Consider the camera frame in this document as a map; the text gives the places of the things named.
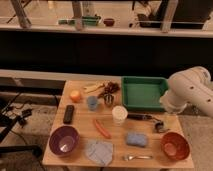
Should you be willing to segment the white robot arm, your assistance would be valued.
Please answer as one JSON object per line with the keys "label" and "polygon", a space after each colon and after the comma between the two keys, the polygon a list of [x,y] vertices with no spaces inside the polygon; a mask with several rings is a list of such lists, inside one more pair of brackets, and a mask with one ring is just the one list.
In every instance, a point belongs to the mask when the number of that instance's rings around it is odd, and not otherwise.
{"label": "white robot arm", "polygon": [[213,90],[210,72],[201,66],[192,67],[172,74],[168,90],[159,102],[166,112],[179,114],[191,103],[201,112],[213,118]]}

